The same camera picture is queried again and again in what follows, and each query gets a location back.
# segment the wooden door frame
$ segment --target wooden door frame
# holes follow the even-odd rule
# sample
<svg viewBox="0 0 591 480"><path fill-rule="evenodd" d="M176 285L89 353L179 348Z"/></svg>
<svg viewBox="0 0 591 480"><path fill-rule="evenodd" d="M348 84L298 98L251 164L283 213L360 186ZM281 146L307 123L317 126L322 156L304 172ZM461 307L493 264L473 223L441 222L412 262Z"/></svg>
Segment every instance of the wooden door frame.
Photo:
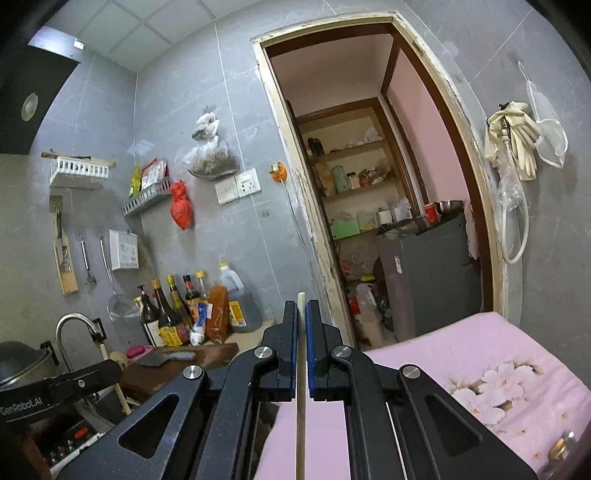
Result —
<svg viewBox="0 0 591 480"><path fill-rule="evenodd" d="M341 329L343 340L348 345L353 344L354 336L348 320L346 299L335 280L334 270L338 265L332 265L329 260L328 232L323 231L321 227L320 206L314 201L310 192L309 185L313 179L308 178L303 164L305 160L298 152L295 132L288 120L285 99L272 69L270 57L326 41L382 33L390 33L394 37L395 43L400 46L425 83L441 113L456 150L476 222L476 234L482 259L484 310L494 310L503 315L507 304L504 263L495 228L492 203L494 196L489 190L484 167L485 160L477 149L478 142L451 78L436 55L398 12L345 14L294 24L260 35L251 41L261 80L290 163L291 174L295 176L295 189L300 205L303 206L302 213L306 219L309 238L319 264L331 320Z"/></svg>
<svg viewBox="0 0 591 480"><path fill-rule="evenodd" d="M400 46L396 43L394 36L392 36L392 48L390 49L390 55L388 56L388 64L386 65L386 70L384 71L384 79L382 81L382 87L380 88L380 93L382 94L382 99L388 107L390 115L396 124L396 128L400 132L400 136L402 137L402 141L404 143L404 147L408 153L408 158L410 159L411 167L413 168L414 175L417 179L418 188L421 190L421 195L423 196L423 200L425 203L429 203L429 195L427 193L427 189L425 188L425 181L423 180L423 174L421 173L421 169L418 166L417 157L414 154L413 147L410 144L410 140L408 139L404 128L402 127L402 122L400 121L396 111L394 110L394 106L392 102L388 98L388 88L390 87L390 83L392 83L392 77L394 75L394 69L396 68L396 61L398 60L398 54L400 53Z"/></svg>

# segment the faucet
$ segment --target faucet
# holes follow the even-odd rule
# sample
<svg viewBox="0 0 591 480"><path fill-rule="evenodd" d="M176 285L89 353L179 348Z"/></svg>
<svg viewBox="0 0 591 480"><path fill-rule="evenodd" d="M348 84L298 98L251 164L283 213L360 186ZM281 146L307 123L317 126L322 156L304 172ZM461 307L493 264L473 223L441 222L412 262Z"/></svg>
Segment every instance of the faucet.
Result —
<svg viewBox="0 0 591 480"><path fill-rule="evenodd" d="M93 340L97 336L100 337L100 332L96 329L95 324L92 323L92 321L88 317L85 317L81 313L68 313L67 315L64 315L60 319L59 322L57 322L57 327L56 327L57 347L60 351L61 357L64 359L64 363L66 364L66 368L68 369L69 372L72 372L72 364L70 363L70 360L69 360L68 356L66 355L66 349L64 349L64 344L61 341L61 330L62 330L62 328L64 328L64 325L69 320L80 320L81 322L85 323L86 326L88 327L88 331L90 332L90 335L93 338Z"/></svg>

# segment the black metal arm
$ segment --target black metal arm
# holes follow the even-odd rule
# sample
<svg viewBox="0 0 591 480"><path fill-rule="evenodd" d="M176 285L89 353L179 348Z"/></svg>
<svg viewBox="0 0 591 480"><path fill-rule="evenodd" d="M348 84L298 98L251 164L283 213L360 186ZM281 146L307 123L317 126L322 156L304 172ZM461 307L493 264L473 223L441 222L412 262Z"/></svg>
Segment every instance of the black metal arm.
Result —
<svg viewBox="0 0 591 480"><path fill-rule="evenodd" d="M375 365L306 311L310 396L343 401L351 478L535 480L534 471L416 365Z"/></svg>
<svg viewBox="0 0 591 480"><path fill-rule="evenodd" d="M0 414L12 428L29 425L119 380L119 365L104 360L65 375L0 390Z"/></svg>
<svg viewBox="0 0 591 480"><path fill-rule="evenodd" d="M288 301L282 324L265 331L262 346L211 372L187 367L66 465L59 480L252 478L260 402L295 396L297 325L296 304ZM315 300L306 308L306 338L311 398L344 405L352 479L536 478L419 367L375 365L343 345L339 330L322 323Z"/></svg>

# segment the wall outlet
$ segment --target wall outlet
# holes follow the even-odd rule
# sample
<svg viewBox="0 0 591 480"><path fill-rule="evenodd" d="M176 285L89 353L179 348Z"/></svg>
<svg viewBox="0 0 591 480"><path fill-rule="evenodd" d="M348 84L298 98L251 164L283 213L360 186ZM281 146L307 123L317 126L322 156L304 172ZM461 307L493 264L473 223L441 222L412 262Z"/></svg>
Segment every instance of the wall outlet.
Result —
<svg viewBox="0 0 591 480"><path fill-rule="evenodd" d="M259 184L255 168L252 168L244 173L239 173L235 178L236 185L238 186L238 195L240 198L261 191L261 185Z"/></svg>

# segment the wall shelf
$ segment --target wall shelf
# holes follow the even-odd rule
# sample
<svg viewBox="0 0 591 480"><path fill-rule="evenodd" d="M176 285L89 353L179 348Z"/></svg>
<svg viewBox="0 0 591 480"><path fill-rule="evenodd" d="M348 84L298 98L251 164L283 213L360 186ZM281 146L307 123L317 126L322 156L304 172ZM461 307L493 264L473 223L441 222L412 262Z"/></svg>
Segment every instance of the wall shelf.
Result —
<svg viewBox="0 0 591 480"><path fill-rule="evenodd" d="M330 152L321 157L309 157L310 161L316 163L328 163L335 160L341 160L343 158L352 157L360 153L371 152L372 150L378 150L380 148L389 148L386 140L379 140L377 142L370 142L357 147L344 148L335 152Z"/></svg>
<svg viewBox="0 0 591 480"><path fill-rule="evenodd" d="M360 235L364 235L366 233L376 233L378 231L379 228L372 228L371 230L364 230L363 232L359 232L356 233L354 235L349 235L349 236L344 236L343 238L337 238L335 239L335 242L342 242L343 240L348 240L349 238L356 238Z"/></svg>
<svg viewBox="0 0 591 480"><path fill-rule="evenodd" d="M164 177L158 183L150 185L148 188L141 190L137 195L131 197L129 201L121 207L123 216L139 215L152 205L160 203L167 197L170 197L170 185L172 181L168 177Z"/></svg>
<svg viewBox="0 0 591 480"><path fill-rule="evenodd" d="M380 183L376 183L374 185L368 185L366 187L361 187L361 188L355 189L355 190L345 190L344 192L337 193L336 195L331 195L330 197L323 197L322 200L325 203L334 202L335 200L348 198L353 195L359 195L360 193L372 192L380 187L394 186L394 185L396 185L396 179L384 180L384 181L382 181Z"/></svg>

